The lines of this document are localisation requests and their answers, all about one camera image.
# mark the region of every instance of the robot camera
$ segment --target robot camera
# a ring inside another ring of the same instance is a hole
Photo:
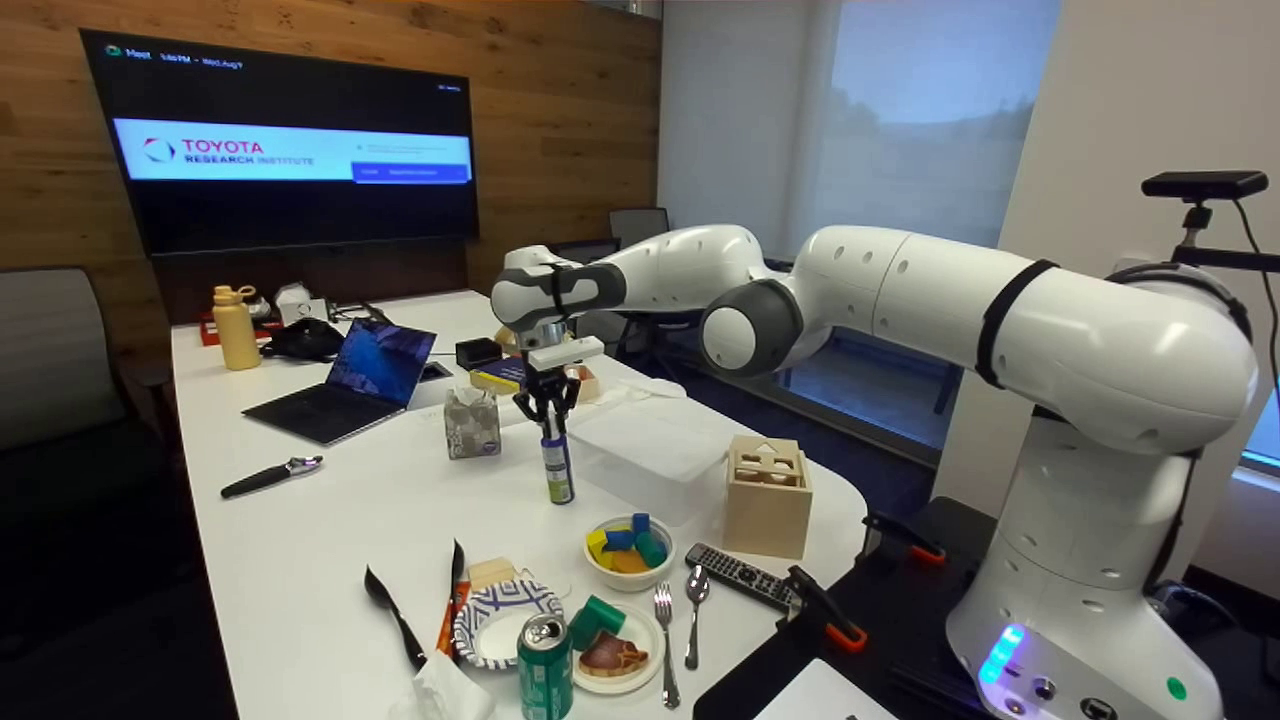
[[[1241,199],[1263,188],[1263,173],[1161,173],[1145,180],[1145,195],[1179,195],[1182,206]]]

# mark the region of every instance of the soda can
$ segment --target soda can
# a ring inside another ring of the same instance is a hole
[[[545,441],[545,473],[547,473],[547,499],[553,506],[571,506],[571,464],[568,464],[568,444],[563,441]]]
[[[563,720],[571,709],[571,658],[563,619],[537,617],[520,628],[520,716]]]

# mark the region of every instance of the monitor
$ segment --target monitor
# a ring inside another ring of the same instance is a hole
[[[147,257],[463,243],[463,77],[79,33]]]

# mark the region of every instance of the white table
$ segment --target white table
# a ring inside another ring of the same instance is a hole
[[[497,320],[481,293],[380,305],[395,326],[437,332],[437,360],[451,343],[493,335]],[[223,374],[194,330],[170,330],[170,379],[181,441],[192,479],[198,550],[208,565],[229,675],[242,720],[413,720],[419,702],[395,628],[365,598],[365,569],[377,569],[425,645],[437,645],[451,541],[469,561],[509,558],[553,585],[568,611],[602,598],[622,611],[646,611],[646,598],[610,598],[591,585],[578,561],[578,533],[602,512],[650,508],[677,527],[677,553],[693,541],[716,545],[716,458],[746,433],[677,384],[646,379],[608,358],[591,360],[602,379],[597,403],[571,416],[571,464],[578,499],[547,506],[537,427],[502,403],[502,454],[493,459],[443,458],[447,379],[419,384],[413,410],[316,447],[238,412],[319,384],[325,365],[276,365]],[[325,473],[289,479],[230,506],[229,479],[296,454],[325,454]],[[803,569],[832,585],[862,545],[862,496],[807,464],[817,493]],[[697,696],[735,661],[770,636],[777,617],[716,589],[703,604],[703,667],[682,672],[687,599],[681,594],[672,645],[682,706],[664,711],[658,672],[632,696],[574,694],[574,720],[591,716],[693,716]],[[501,716],[520,716],[515,675],[477,675]]]

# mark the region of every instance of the wooden box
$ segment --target wooden box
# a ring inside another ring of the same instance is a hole
[[[726,447],[722,550],[803,558],[811,493],[795,441],[738,437]]]

